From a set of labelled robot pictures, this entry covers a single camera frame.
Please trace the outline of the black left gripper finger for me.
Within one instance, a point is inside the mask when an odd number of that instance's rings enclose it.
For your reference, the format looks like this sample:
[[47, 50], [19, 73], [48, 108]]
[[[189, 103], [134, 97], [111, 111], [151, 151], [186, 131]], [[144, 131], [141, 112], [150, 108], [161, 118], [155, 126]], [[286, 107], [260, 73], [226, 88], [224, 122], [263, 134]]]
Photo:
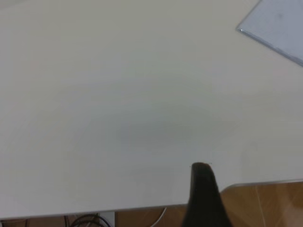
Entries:
[[231, 227], [212, 168], [206, 163], [191, 166], [191, 185], [183, 227]]

